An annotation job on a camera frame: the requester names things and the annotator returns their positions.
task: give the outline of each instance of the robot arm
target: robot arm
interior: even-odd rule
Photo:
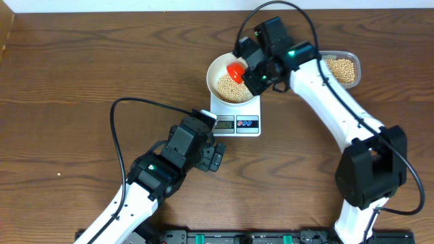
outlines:
[[[258,44],[244,37],[233,52],[248,64],[242,75],[246,86],[254,95],[260,95],[272,85],[278,92],[292,89],[330,130],[342,152],[335,178],[344,197],[334,230],[344,244],[361,243],[365,232],[367,238],[372,235],[373,225],[369,223],[374,208],[382,207],[406,182],[405,165],[372,132],[360,126],[326,86],[317,67],[316,50],[310,43],[294,45],[279,17],[259,24],[254,30]],[[370,116],[337,82],[327,64],[323,60],[319,62],[338,97],[405,157],[404,132],[398,126],[386,129]],[[284,83],[285,89],[278,90],[277,83]]]
[[[156,143],[146,154],[138,157],[127,176],[125,203],[118,217],[109,222],[121,202],[122,186],[108,207],[75,241],[76,244],[122,243],[125,239],[183,183],[193,167],[207,172],[217,171],[226,146],[215,146],[211,130],[216,115],[193,110],[190,117],[170,129],[168,141]],[[163,146],[158,155],[153,152]]]
[[[324,61],[321,61],[324,75],[329,78],[330,85],[345,103],[355,111],[359,117],[380,133],[380,127],[384,125],[371,117],[349,93],[337,82]],[[311,60],[300,65],[300,69],[293,72],[290,80],[291,89],[306,101],[317,113],[319,118],[330,130],[339,145],[341,152],[350,145],[355,138],[365,140],[372,137],[366,128],[358,125],[354,117],[337,101],[330,90],[323,85],[319,75],[316,60]],[[366,226],[370,221],[373,209],[382,207],[388,200],[382,197],[372,202],[368,208],[361,210],[344,200],[339,219],[334,225],[334,230],[343,243],[361,243]],[[372,236],[372,227],[368,230],[367,238]]]

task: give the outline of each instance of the scale display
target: scale display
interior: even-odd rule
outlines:
[[[218,121],[215,129],[233,129],[233,121]]]
[[[214,136],[260,135],[259,96],[243,106],[225,106],[212,96],[210,112],[217,115],[217,122],[212,130]]]

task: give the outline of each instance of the red object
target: red object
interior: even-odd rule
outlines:
[[[232,64],[226,66],[226,69],[228,70],[228,74],[231,76],[232,80],[238,84],[243,83],[244,80],[241,76],[244,74],[244,68],[242,65],[237,62],[233,62]]]

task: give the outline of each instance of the white bowl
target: white bowl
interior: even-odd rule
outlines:
[[[231,103],[223,101],[222,96],[217,91],[218,79],[224,74],[228,73],[226,70],[226,66],[232,64],[233,62],[241,63],[243,67],[248,66],[247,62],[245,62],[243,58],[236,58],[232,53],[223,54],[217,59],[215,59],[215,61],[213,61],[208,68],[208,72],[206,73],[206,83],[208,85],[208,89],[211,92],[211,96],[217,98],[217,101],[223,103],[226,106],[243,106],[252,101],[252,99],[254,98],[252,94],[249,93],[246,102]]]

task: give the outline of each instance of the plastic container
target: plastic container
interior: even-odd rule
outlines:
[[[360,61],[359,58],[357,58],[356,55],[352,54],[351,52],[344,52],[344,51],[320,51],[319,52],[323,59],[331,59],[331,60],[337,60],[337,59],[347,59],[350,60],[354,65],[354,73],[355,73],[355,80],[352,83],[340,83],[345,89],[349,89],[352,87],[355,87],[361,79],[361,67],[360,67]]]
[[[208,89],[211,92],[211,96],[217,98],[217,101],[221,102],[225,106],[237,107],[246,105],[247,103],[251,102],[254,96],[250,94],[247,97],[246,102],[231,103],[223,101],[222,96],[217,91],[218,79],[224,74],[228,73],[226,70],[226,66],[232,64],[233,62],[238,62],[242,66],[247,67],[247,62],[245,62],[243,58],[236,58],[232,53],[223,54],[217,59],[215,59],[215,61],[213,61],[208,68],[208,72],[206,73],[206,84],[208,85]]]

